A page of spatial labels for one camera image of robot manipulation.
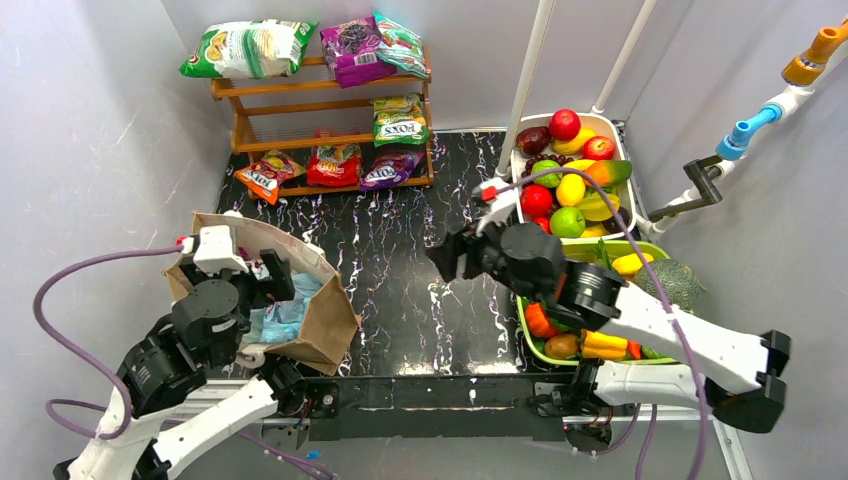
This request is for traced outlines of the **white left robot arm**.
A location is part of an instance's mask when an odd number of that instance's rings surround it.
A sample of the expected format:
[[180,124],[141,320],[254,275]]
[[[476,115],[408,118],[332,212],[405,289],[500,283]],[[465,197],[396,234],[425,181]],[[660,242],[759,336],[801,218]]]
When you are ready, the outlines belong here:
[[237,392],[194,418],[161,428],[188,396],[205,386],[207,371],[235,361],[252,310],[290,300],[290,263],[272,249],[252,267],[241,256],[205,273],[197,255],[180,260],[190,287],[117,371],[117,388],[102,408],[99,431],[83,452],[58,463],[56,479],[174,479],[191,462],[255,420],[272,415],[304,388],[285,359],[267,360]]

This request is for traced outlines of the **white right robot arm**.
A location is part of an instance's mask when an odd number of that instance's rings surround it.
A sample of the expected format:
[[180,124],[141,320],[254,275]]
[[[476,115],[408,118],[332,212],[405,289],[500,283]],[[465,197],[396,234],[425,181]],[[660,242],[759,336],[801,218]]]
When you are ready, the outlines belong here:
[[568,327],[632,340],[672,365],[589,359],[564,400],[606,406],[656,404],[703,410],[749,433],[771,432],[784,412],[780,376],[791,339],[772,330],[745,334],[666,307],[618,273],[565,254],[560,241],[531,224],[465,227],[426,250],[446,282],[486,274],[539,302]]

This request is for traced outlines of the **brown paper bag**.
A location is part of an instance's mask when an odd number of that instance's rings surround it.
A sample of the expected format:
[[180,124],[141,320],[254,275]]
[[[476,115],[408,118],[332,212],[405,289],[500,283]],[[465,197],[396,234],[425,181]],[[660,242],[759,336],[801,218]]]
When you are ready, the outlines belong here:
[[[268,275],[260,259],[260,251],[273,249],[281,258],[288,259],[290,267],[295,268],[297,272],[309,273],[323,284],[310,301],[299,337],[285,344],[262,344],[258,351],[260,354],[282,354],[326,375],[334,374],[360,325],[340,285],[338,272],[306,243],[270,224],[243,218],[232,212],[195,214],[190,236],[198,234],[202,227],[215,225],[235,228],[238,253],[245,260],[249,268],[248,273],[254,274],[259,281]],[[183,275],[177,270],[177,264],[181,261],[192,262],[188,255],[181,254],[180,259],[164,273],[172,291],[173,306],[186,295],[188,286]],[[272,304],[274,301],[264,294],[264,299],[254,309]],[[245,345],[241,343],[235,355],[189,354],[196,365],[218,368],[235,362]]]

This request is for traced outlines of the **light blue plastic grocery bag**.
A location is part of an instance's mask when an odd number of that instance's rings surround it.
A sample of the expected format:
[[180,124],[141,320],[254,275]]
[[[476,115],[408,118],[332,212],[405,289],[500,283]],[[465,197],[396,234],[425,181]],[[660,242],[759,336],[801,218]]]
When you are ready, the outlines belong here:
[[285,344],[299,337],[310,301],[323,284],[309,273],[295,273],[293,285],[292,300],[250,311],[251,328],[242,337],[242,344]]

